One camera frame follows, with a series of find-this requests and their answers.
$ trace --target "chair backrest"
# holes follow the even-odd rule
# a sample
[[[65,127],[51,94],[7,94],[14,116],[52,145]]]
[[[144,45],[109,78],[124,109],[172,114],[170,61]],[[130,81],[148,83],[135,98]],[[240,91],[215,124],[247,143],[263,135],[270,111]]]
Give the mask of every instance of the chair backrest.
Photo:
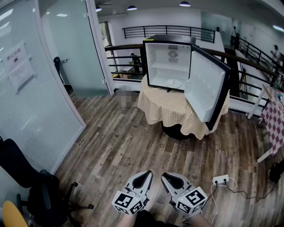
[[[12,139],[3,141],[0,138],[0,166],[24,188],[43,182],[41,174],[29,164]]]

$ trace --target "black cable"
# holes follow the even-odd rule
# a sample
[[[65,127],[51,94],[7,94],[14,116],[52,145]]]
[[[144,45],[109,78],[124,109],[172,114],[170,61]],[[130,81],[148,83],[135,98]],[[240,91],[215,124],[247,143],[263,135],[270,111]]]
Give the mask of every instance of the black cable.
[[[215,184],[216,184],[216,187],[215,187],[215,190],[213,191],[213,193],[209,196],[209,198],[206,200],[203,208],[205,207],[205,205],[207,204],[208,200],[214,195],[215,191],[217,190],[217,187],[218,187],[218,181],[215,181]],[[186,223],[188,221],[188,219],[184,220],[182,223],[183,224],[186,224],[186,225],[190,225],[188,223]]]
[[[231,192],[233,192],[233,193],[242,193],[242,192],[243,192],[243,193],[245,194],[245,199],[246,199],[246,200],[250,200],[250,199],[255,198],[255,199],[256,199],[256,203],[257,203],[259,200],[265,199],[265,198],[274,190],[274,186],[275,186],[275,184],[274,184],[274,185],[273,185],[273,188],[271,189],[271,191],[270,191],[269,193],[266,194],[266,196],[261,197],[261,198],[258,199],[258,198],[256,198],[255,196],[253,196],[253,197],[248,197],[248,194],[247,194],[246,192],[244,192],[244,191],[237,191],[237,192],[234,192],[232,189],[230,189],[230,188],[228,187],[227,181],[224,180],[224,182],[225,182],[227,188],[228,188]]]

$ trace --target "yellow checkered tablecloth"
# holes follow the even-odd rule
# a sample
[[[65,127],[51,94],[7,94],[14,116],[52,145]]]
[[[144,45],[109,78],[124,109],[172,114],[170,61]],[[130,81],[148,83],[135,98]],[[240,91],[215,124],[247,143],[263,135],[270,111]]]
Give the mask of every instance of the yellow checkered tablecloth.
[[[221,115],[229,110],[229,93],[224,102],[220,115],[211,131],[205,123],[201,122],[193,108],[185,98],[183,92],[167,92],[163,88],[148,86],[147,76],[141,82],[141,90],[138,100],[138,108],[145,112],[149,125],[163,121],[165,127],[180,124],[181,133],[184,135],[194,134],[201,140],[205,135],[213,133],[218,126]]]

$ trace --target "refrigerator door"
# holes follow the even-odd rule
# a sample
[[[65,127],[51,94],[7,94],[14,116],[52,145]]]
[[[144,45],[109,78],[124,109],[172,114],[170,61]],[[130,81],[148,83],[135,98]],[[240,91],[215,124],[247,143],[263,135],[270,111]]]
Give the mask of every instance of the refrigerator door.
[[[197,46],[192,46],[191,51],[185,97],[201,122],[205,122],[211,130],[229,91],[231,68]]]

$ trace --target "white cable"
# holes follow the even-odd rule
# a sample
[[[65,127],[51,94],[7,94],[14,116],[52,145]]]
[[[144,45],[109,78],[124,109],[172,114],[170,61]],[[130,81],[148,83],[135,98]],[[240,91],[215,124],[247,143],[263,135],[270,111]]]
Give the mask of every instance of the white cable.
[[[235,181],[233,178],[231,178],[231,177],[229,177],[229,179],[232,179],[232,180],[235,182],[236,185],[235,185],[233,188],[230,188],[230,187],[228,186],[228,188],[230,188],[230,189],[235,189],[235,188],[237,187],[236,181]],[[214,220],[214,218],[216,217],[217,212],[218,212],[218,207],[217,207],[217,204],[216,204],[216,202],[215,202],[214,196],[213,196],[213,194],[212,194],[212,187],[213,187],[213,186],[216,186],[216,187],[218,187],[218,186],[220,186],[220,187],[227,187],[227,185],[219,185],[219,184],[217,184],[217,185],[216,185],[216,184],[211,185],[210,192],[211,192],[211,196],[212,196],[213,202],[214,202],[214,204],[215,204],[215,206],[216,206],[216,212],[215,212],[214,217],[212,218],[211,224],[213,223],[213,220]]]

